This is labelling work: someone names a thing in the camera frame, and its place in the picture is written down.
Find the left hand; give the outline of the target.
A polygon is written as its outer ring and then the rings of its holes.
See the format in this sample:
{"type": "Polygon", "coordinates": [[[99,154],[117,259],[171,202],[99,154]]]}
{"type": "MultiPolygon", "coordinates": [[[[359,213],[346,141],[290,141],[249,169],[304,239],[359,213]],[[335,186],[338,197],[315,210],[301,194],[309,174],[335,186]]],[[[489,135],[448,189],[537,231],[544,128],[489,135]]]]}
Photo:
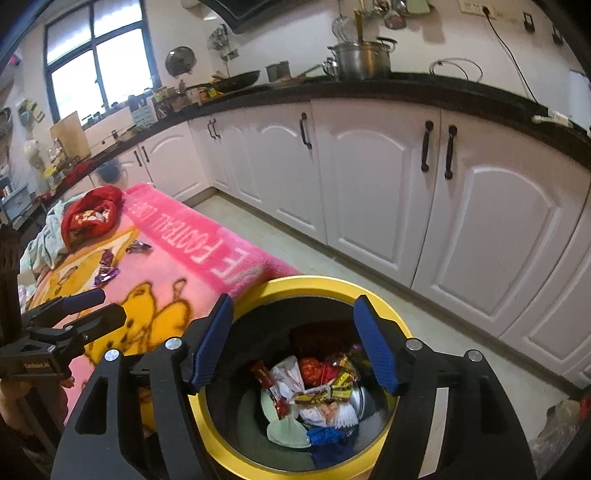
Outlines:
{"type": "MultiPolygon", "coordinates": [[[[66,390],[72,388],[74,384],[75,379],[72,376],[61,380],[58,383],[53,404],[48,407],[52,418],[61,423],[66,420],[68,414],[66,390]]],[[[34,431],[19,401],[29,393],[32,387],[33,385],[26,381],[1,380],[1,416],[8,427],[25,436],[34,436],[34,431]]]]}

